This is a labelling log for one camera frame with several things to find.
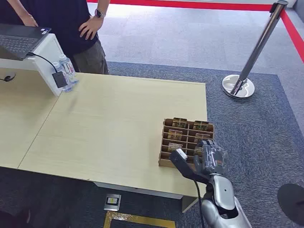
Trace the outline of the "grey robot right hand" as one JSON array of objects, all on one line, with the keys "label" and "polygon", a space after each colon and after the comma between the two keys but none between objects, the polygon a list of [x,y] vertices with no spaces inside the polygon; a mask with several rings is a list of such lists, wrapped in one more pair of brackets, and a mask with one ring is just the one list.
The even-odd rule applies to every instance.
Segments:
[{"label": "grey robot right hand", "polygon": [[223,175],[228,153],[214,140],[200,140],[194,149],[193,180],[207,184],[213,175]]}]

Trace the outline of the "person's left hand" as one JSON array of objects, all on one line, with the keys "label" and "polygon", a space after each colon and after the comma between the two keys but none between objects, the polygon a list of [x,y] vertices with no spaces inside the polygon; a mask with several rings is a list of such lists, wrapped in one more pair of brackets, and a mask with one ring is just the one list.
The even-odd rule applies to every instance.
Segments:
[{"label": "person's left hand", "polygon": [[91,16],[89,20],[81,24],[78,31],[80,32],[80,37],[84,37],[85,40],[93,40],[95,35],[100,30],[103,24],[104,18],[98,18],[97,16]]}]

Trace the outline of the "person's right hand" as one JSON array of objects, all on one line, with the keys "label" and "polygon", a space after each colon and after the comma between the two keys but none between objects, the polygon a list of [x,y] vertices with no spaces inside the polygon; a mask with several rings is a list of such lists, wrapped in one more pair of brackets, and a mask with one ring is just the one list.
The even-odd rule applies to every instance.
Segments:
[{"label": "person's right hand", "polygon": [[38,27],[37,22],[30,14],[24,14],[20,16],[20,19],[25,26]]}]

